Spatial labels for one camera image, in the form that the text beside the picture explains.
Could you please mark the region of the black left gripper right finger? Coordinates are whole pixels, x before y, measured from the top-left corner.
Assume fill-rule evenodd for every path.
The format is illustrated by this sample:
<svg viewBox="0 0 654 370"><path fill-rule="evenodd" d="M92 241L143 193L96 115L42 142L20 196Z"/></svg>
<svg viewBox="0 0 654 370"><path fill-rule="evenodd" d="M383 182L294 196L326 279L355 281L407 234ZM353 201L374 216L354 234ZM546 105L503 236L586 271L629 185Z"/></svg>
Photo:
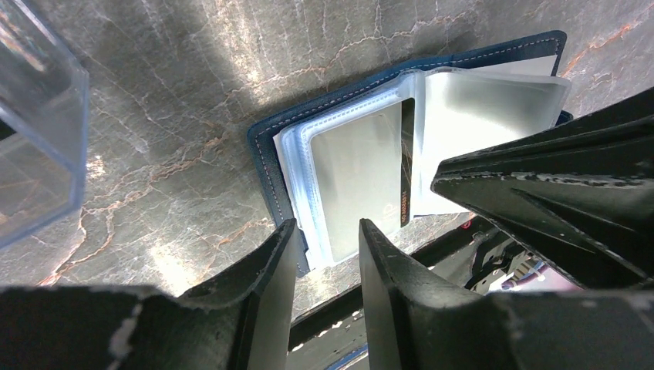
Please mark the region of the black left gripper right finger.
<svg viewBox="0 0 654 370"><path fill-rule="evenodd" d="M367 219L359 264L372 369L651 369L651 291L480 295Z"/></svg>

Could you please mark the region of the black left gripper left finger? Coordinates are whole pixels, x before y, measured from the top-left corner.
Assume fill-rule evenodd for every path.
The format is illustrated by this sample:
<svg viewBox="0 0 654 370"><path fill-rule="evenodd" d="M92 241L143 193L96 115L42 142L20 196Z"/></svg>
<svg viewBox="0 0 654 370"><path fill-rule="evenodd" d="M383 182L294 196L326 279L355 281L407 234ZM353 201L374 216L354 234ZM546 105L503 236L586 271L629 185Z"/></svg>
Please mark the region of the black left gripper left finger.
<svg viewBox="0 0 654 370"><path fill-rule="evenodd" d="M3 369L283 369L298 228L173 297L143 285L1 289Z"/></svg>

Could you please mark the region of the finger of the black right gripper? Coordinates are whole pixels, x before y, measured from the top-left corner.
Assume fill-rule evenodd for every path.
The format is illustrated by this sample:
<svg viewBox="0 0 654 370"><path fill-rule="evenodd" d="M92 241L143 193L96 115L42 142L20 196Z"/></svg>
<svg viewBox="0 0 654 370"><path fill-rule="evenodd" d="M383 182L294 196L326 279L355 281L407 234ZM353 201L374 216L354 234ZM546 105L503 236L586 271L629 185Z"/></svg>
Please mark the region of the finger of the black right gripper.
<svg viewBox="0 0 654 370"><path fill-rule="evenodd" d="M444 160L434 193L472 210L576 285L653 286L653 91Z"/></svg>

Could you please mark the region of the blue leather card holder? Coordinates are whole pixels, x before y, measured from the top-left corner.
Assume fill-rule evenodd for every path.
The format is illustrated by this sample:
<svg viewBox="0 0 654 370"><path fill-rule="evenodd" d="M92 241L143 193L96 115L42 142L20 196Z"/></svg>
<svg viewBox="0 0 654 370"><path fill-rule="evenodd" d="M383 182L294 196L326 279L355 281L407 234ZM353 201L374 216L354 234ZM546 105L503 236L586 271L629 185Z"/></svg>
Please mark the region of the blue leather card holder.
<svg viewBox="0 0 654 370"><path fill-rule="evenodd" d="M570 120L553 30L467 52L413 59L276 113L247 141L275 223L296 219L297 273L358 251L359 220L400 226L401 102L415 99L410 221L462 207L430 184L439 164Z"/></svg>

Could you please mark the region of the black VIP card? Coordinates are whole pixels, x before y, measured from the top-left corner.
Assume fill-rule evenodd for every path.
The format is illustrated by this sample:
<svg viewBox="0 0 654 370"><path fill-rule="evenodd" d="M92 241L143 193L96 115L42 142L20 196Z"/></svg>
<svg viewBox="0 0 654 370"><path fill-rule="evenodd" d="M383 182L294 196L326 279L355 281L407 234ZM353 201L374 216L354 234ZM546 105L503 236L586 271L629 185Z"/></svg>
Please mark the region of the black VIP card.
<svg viewBox="0 0 654 370"><path fill-rule="evenodd" d="M413 132L415 123L415 99L401 102L401 166L400 166L400 226L410 222L411 183L413 168Z"/></svg>

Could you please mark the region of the clear acrylic card box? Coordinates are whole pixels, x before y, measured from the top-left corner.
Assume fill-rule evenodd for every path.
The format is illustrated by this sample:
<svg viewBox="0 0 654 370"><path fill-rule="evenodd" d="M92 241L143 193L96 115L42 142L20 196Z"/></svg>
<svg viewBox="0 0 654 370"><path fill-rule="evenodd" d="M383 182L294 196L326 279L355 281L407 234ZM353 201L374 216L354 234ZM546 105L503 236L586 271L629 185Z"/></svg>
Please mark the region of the clear acrylic card box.
<svg viewBox="0 0 654 370"><path fill-rule="evenodd" d="M1 3L1 246L79 208L89 73L26 1Z"/></svg>

